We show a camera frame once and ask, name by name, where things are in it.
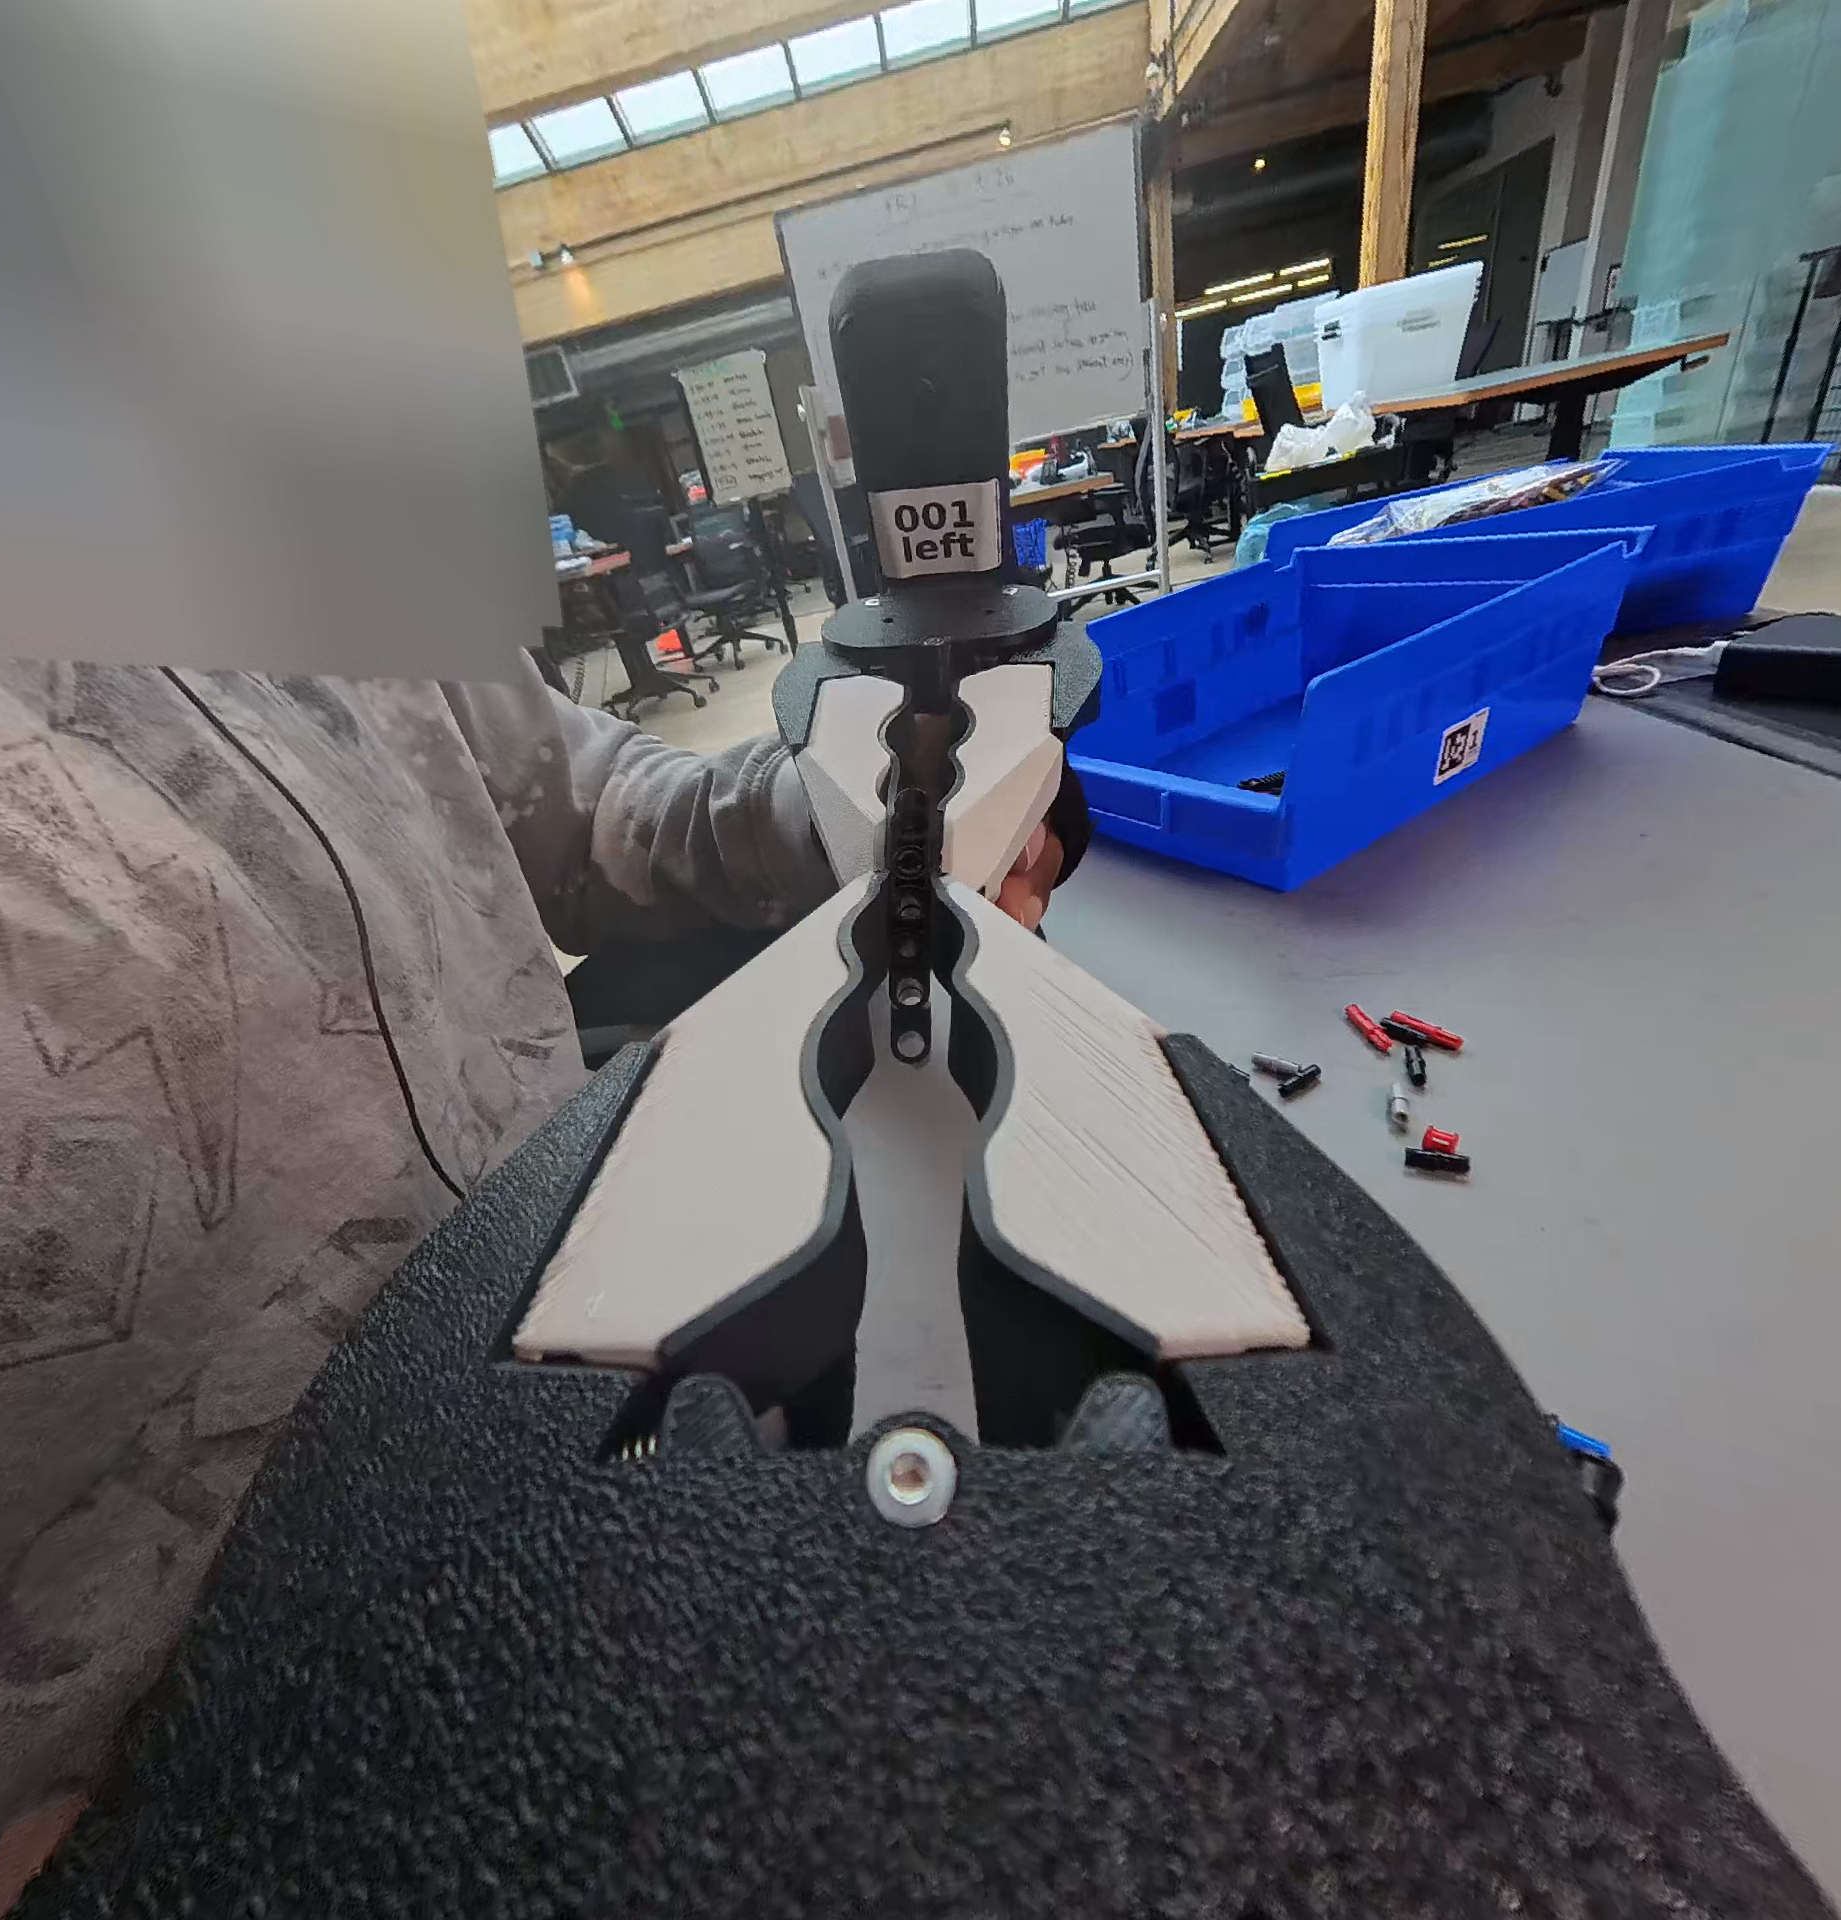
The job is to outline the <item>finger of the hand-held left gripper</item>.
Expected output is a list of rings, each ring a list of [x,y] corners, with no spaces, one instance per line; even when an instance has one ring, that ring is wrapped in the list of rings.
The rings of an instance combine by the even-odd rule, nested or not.
[[[899,686],[876,676],[827,677],[815,692],[794,766],[839,885],[882,871],[890,792],[898,780],[885,734],[898,713]]]
[[[987,900],[998,898],[1060,788],[1053,689],[1050,663],[993,667],[958,689],[964,728],[940,814],[940,871]]]

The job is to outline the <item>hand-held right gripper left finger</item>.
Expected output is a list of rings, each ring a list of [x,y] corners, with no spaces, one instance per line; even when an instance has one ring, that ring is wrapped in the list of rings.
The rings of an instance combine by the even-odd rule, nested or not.
[[[858,877],[658,1036],[514,1328],[526,1364],[684,1369],[831,1225],[837,1150],[807,1047],[860,987]]]

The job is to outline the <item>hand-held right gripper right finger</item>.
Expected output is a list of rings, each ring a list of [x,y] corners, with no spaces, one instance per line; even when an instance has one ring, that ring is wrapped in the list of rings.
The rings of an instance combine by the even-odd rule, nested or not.
[[[1298,1352],[1311,1332],[1135,1005],[968,885],[942,905],[972,1222],[1002,1264],[1160,1364]]]

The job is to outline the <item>black toy brick beam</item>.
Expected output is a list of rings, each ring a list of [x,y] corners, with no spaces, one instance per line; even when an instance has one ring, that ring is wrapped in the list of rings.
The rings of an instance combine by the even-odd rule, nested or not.
[[[898,1065],[933,1055],[933,911],[942,841],[942,805],[954,777],[944,685],[920,680],[903,695],[882,732],[882,993],[890,1047]]]

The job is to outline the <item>group of small toy pins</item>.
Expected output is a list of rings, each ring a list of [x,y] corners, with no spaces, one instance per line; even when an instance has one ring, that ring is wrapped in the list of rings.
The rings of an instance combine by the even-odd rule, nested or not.
[[[1339,1021],[1377,1065],[1389,1069],[1377,1116],[1384,1139],[1398,1150],[1402,1168],[1419,1180],[1468,1182],[1472,1158],[1464,1140],[1459,1156],[1429,1156],[1419,1150],[1420,1132],[1427,1126],[1458,1132],[1426,1116],[1422,1100],[1433,1092],[1432,1057],[1458,1058],[1464,1055],[1465,1039],[1436,1021],[1402,1010],[1372,1013],[1353,1002],[1339,1010]]]

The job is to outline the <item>blue plastic bin with tag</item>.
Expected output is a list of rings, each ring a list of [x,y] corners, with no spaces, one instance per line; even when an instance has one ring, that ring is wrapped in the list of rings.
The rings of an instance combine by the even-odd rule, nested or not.
[[[1279,895],[1569,728],[1610,636],[1458,616],[1377,642],[1222,580],[1091,622],[1070,758],[1099,835]],[[1279,800],[1236,788],[1276,769]]]

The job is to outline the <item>grey desk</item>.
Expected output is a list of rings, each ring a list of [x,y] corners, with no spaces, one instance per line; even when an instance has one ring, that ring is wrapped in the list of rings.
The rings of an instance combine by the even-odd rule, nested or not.
[[[1292,897],[1098,841],[1048,934],[1243,1065],[1608,1441],[1615,1548],[1683,1688],[1841,1907],[1841,780],[1591,702]],[[1422,1111],[1339,1010],[1465,1039]]]

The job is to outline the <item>person's left hand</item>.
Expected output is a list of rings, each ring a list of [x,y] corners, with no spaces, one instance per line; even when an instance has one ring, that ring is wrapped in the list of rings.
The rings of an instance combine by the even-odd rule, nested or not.
[[[994,895],[996,910],[1028,933],[1039,933],[1064,868],[1063,841],[1053,820],[1039,822]]]

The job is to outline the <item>small whiteboard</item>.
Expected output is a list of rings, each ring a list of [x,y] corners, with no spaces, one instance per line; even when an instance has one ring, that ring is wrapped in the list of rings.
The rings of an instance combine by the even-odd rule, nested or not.
[[[789,495],[793,472],[762,350],[682,366],[673,377],[714,507],[729,511]]]

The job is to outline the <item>large whiteboard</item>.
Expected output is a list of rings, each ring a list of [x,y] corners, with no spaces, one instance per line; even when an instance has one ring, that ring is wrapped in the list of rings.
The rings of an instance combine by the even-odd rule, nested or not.
[[[1140,297],[1137,141],[1128,121],[928,179],[861,188],[775,217],[789,293],[815,376],[815,411],[839,485],[867,512],[839,410],[830,306],[860,263],[972,251],[1004,300],[1004,517],[1038,522],[1099,478],[1017,480],[1014,456],[1073,453],[1075,436],[1132,420],[1149,397],[1150,319]]]

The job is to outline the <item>black office chair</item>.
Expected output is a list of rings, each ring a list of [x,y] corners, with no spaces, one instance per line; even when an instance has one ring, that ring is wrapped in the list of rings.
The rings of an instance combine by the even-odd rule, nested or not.
[[[687,566],[684,605],[697,661],[730,658],[739,671],[746,644],[798,656],[787,580],[756,505],[695,508]]]
[[[604,556],[597,568],[626,680],[624,690],[607,697],[603,707],[624,722],[638,722],[645,707],[669,697],[708,707],[709,695],[718,692],[718,680],[697,671],[687,610],[669,566],[669,532],[663,508],[637,508],[627,517],[624,547]]]

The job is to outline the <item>white plastic bag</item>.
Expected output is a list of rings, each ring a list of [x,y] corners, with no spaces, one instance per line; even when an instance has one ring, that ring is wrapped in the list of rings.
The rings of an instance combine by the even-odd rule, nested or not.
[[[1292,420],[1264,441],[1264,478],[1339,466],[1387,447],[1366,393],[1354,393],[1317,424]]]

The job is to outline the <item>stack of clear storage boxes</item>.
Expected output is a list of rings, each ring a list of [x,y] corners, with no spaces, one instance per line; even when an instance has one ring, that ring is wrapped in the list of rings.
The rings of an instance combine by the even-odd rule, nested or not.
[[[1426,397],[1458,377],[1482,263],[1464,260],[1349,293],[1282,300],[1222,335],[1222,415],[1249,408],[1246,362],[1282,350],[1304,411]]]

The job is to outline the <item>bag of toy brick parts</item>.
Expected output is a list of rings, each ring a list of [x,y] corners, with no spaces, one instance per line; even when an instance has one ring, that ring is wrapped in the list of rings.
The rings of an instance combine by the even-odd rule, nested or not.
[[[1333,532],[1328,547],[1366,547],[1398,539],[1443,533],[1510,512],[1569,505],[1621,473],[1613,456],[1595,461],[1544,461],[1510,467],[1439,492],[1396,495],[1370,517]]]

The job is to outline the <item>person's grey printed sweatshirt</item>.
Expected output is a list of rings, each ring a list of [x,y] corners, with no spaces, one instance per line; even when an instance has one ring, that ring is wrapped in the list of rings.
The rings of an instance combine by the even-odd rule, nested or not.
[[[248,1478],[582,1083],[428,682],[0,663],[0,1841],[92,1789]]]

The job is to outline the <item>wooden background table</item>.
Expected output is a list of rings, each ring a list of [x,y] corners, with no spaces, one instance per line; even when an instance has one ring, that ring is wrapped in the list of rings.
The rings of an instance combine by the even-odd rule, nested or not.
[[[1368,408],[1376,418],[1411,420],[1452,418],[1493,404],[1537,405],[1551,411],[1548,456],[1572,461],[1580,456],[1591,398],[1623,393],[1658,374],[1697,368],[1728,341],[1728,332],[1710,332],[1580,360],[1525,364],[1472,376],[1422,397],[1373,398]]]

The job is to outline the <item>black power adapter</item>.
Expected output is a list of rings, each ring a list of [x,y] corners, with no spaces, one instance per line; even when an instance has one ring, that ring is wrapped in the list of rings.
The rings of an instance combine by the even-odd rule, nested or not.
[[[1841,711],[1841,616],[1781,616],[1728,636],[1712,697],[1728,706]]]

